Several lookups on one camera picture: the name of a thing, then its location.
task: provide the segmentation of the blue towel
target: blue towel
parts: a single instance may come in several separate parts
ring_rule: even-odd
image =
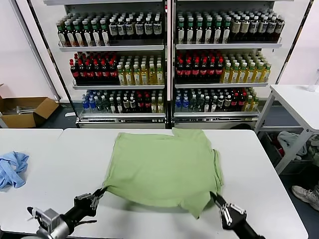
[[[28,155],[17,152],[10,152],[0,156],[0,188],[7,184],[19,188],[25,184],[25,181],[18,176],[18,173],[26,170],[28,158]]]

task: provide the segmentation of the robotic arm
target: robotic arm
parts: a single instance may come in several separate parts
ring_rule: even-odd
[[[84,217],[94,217],[100,198],[107,188],[98,189],[93,194],[83,194],[74,198],[74,207],[66,214],[59,215],[52,209],[45,212],[37,208],[28,207],[27,210],[36,218],[40,224],[35,237],[24,237],[23,239],[65,239],[74,232],[74,228],[80,224],[95,223],[96,220],[81,221]],[[220,217],[223,229],[233,230],[239,239],[265,239],[259,236],[246,222],[246,210],[234,204],[226,203],[220,196],[210,192],[210,196],[220,208]]]

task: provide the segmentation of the table leg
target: table leg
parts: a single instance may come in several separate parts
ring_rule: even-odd
[[[280,162],[276,166],[276,172],[281,174],[283,170],[287,167],[287,165],[294,160],[296,154],[301,149],[301,147],[307,142],[307,140],[311,137],[313,132],[309,129],[304,129],[303,132],[299,135],[298,139],[292,145],[288,152],[285,152],[285,156],[280,160]]]
[[[273,95],[273,92],[270,92],[270,95],[265,103],[265,106],[263,108],[263,111],[261,111],[261,115],[258,117],[257,123],[255,125],[255,133],[258,134],[260,128],[262,127],[266,116],[269,113],[270,107],[272,106],[273,102],[275,100],[275,96]]]

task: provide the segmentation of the cardboard box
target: cardboard box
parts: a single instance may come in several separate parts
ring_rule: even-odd
[[[33,113],[3,115],[2,120],[9,128],[32,128],[42,125],[58,108],[59,104],[47,97],[6,98],[0,96],[0,112],[11,111],[15,107],[34,107]]]

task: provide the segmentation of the sneaker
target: sneaker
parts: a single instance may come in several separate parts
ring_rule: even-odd
[[[292,186],[293,194],[305,203],[309,203],[313,209],[319,211],[319,198],[311,190],[299,186]]]

